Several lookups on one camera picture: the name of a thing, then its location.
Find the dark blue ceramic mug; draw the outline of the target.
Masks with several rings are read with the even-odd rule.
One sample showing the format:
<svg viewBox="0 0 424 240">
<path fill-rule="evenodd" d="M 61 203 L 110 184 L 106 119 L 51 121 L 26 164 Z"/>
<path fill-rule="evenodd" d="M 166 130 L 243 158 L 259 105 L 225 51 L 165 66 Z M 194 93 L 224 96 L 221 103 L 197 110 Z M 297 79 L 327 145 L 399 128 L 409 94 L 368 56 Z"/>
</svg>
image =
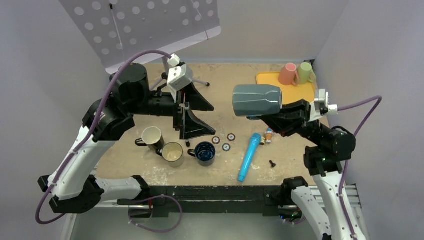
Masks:
<svg viewBox="0 0 424 240">
<path fill-rule="evenodd" d="M 211 142 L 203 141 L 194 149 L 188 149 L 187 154 L 196 158 L 199 165 L 209 167 L 215 162 L 216 149 Z"/>
</svg>

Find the pink ceramic mug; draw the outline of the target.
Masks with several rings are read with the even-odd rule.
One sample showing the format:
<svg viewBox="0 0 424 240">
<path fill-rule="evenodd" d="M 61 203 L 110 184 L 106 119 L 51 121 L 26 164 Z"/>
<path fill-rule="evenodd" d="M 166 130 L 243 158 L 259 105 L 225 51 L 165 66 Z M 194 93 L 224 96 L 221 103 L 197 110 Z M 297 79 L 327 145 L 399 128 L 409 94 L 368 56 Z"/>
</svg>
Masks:
<svg viewBox="0 0 424 240">
<path fill-rule="evenodd" d="M 284 86 L 297 86 L 299 78 L 297 66 L 294 63 L 287 63 L 279 73 L 278 82 Z"/>
</svg>

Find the cream ceramic mug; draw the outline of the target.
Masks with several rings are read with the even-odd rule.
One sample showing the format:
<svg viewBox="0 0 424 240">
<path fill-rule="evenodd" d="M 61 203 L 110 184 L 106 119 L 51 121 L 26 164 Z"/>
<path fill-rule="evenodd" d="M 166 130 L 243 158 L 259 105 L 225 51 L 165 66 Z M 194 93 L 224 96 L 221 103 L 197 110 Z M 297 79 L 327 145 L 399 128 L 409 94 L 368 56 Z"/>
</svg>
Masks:
<svg viewBox="0 0 424 240">
<path fill-rule="evenodd" d="M 162 148 L 157 149 L 155 153 L 172 168 L 178 168 L 184 163 L 183 147 L 177 142 L 169 142 Z"/>
</svg>

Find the grey ceramic mug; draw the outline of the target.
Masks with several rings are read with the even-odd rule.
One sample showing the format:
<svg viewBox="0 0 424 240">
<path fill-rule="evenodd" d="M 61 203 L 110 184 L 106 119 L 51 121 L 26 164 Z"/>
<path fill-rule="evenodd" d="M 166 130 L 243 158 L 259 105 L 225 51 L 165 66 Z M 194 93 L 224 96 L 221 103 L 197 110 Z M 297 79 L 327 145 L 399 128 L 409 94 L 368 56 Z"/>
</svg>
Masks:
<svg viewBox="0 0 424 240">
<path fill-rule="evenodd" d="M 238 117 L 273 115 L 283 106 L 280 87 L 269 84 L 236 85 L 232 94 L 232 107 Z"/>
</svg>

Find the light green ceramic mug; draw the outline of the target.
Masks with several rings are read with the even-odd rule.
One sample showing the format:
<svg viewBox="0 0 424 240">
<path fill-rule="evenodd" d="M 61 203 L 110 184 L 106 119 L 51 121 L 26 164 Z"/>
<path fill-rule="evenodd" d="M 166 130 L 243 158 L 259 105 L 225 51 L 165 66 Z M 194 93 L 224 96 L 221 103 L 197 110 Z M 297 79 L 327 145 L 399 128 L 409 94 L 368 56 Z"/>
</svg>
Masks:
<svg viewBox="0 0 424 240">
<path fill-rule="evenodd" d="M 312 64 L 303 62 L 297 67 L 297 84 L 304 85 L 306 83 L 314 83 L 317 80 Z"/>
</svg>

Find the black ceramic mug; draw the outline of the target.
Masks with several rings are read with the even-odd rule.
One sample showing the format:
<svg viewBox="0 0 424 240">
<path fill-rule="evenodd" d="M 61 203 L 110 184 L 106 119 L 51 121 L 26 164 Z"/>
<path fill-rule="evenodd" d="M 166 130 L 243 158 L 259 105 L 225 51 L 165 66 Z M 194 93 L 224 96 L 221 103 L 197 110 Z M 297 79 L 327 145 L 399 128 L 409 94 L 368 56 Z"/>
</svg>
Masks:
<svg viewBox="0 0 424 240">
<path fill-rule="evenodd" d="M 162 149 L 165 145 L 162 131 L 156 126 L 146 128 L 141 138 L 136 139 L 134 143 L 138 147 L 148 147 L 153 151 Z"/>
</svg>

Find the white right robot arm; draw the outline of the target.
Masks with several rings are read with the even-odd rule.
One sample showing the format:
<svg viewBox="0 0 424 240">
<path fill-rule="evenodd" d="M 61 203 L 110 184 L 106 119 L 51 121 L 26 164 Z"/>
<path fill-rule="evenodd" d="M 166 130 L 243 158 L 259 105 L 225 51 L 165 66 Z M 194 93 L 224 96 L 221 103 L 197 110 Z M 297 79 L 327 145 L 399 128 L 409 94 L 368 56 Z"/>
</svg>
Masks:
<svg viewBox="0 0 424 240">
<path fill-rule="evenodd" d="M 330 105 L 327 100 L 313 103 L 300 100 L 259 119 L 282 137 L 298 134 L 315 144 L 305 147 L 303 161 L 324 206 L 320 206 L 302 177 L 283 181 L 282 200 L 300 208 L 319 240 L 364 240 L 366 236 L 358 225 L 342 182 L 341 163 L 351 159 L 356 138 L 343 127 L 329 128 L 319 121 L 324 115 L 337 111 L 337 105 Z"/>
</svg>

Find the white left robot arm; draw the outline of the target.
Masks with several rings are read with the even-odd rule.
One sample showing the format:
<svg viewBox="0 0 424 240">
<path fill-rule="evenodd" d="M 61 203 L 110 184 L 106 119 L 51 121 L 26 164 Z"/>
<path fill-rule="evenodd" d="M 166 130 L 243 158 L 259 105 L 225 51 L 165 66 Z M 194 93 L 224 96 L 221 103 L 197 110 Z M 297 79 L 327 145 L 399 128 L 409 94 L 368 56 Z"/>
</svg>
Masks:
<svg viewBox="0 0 424 240">
<path fill-rule="evenodd" d="M 175 96 L 152 91 L 147 69 L 139 63 L 112 74 L 110 82 L 111 92 L 88 109 L 60 167 L 38 179 L 41 190 L 52 195 L 49 206 L 56 214 L 82 214 L 111 200 L 138 205 L 148 201 L 150 187 L 141 176 L 102 179 L 94 174 L 102 156 L 135 126 L 135 115 L 171 117 L 181 140 L 215 134 L 211 126 L 195 116 L 196 111 L 213 111 L 214 107 L 193 83 Z"/>
</svg>

